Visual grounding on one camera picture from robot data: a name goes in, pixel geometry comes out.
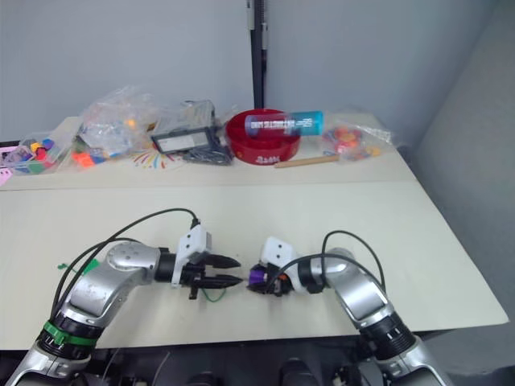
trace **white table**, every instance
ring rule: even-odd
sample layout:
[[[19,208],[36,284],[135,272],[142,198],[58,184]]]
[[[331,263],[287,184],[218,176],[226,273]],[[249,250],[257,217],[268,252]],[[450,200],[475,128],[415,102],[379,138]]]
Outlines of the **white table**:
[[[368,120],[368,116],[356,116]],[[63,125],[77,125],[68,118]],[[304,147],[304,155],[312,152]],[[347,229],[367,240],[385,269],[388,295],[414,331],[508,321],[481,274],[397,153],[352,165],[275,170],[236,162],[181,162],[141,170],[130,160],[82,173],[13,177],[0,188],[0,349],[25,349],[47,318],[69,262],[130,221],[165,207],[189,207],[212,233],[216,253],[236,257],[246,276],[263,241],[274,235],[301,254],[323,235]],[[164,215],[127,232],[175,249],[189,219]],[[335,236],[377,272],[357,243]],[[98,347],[139,347],[356,333],[331,290],[283,298],[228,290],[222,301],[187,299],[167,284],[137,288]]]

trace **plastic bag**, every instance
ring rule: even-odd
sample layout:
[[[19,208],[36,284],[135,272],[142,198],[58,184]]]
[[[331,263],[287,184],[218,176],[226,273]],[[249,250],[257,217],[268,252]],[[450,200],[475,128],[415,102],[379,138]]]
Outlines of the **plastic bag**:
[[[391,132],[352,123],[348,119],[348,114],[326,115],[320,145],[325,155],[338,154],[343,162],[377,157],[394,149]]]
[[[112,158],[151,148],[146,131],[159,108],[152,95],[127,86],[93,102],[82,116],[81,141],[98,158]]]

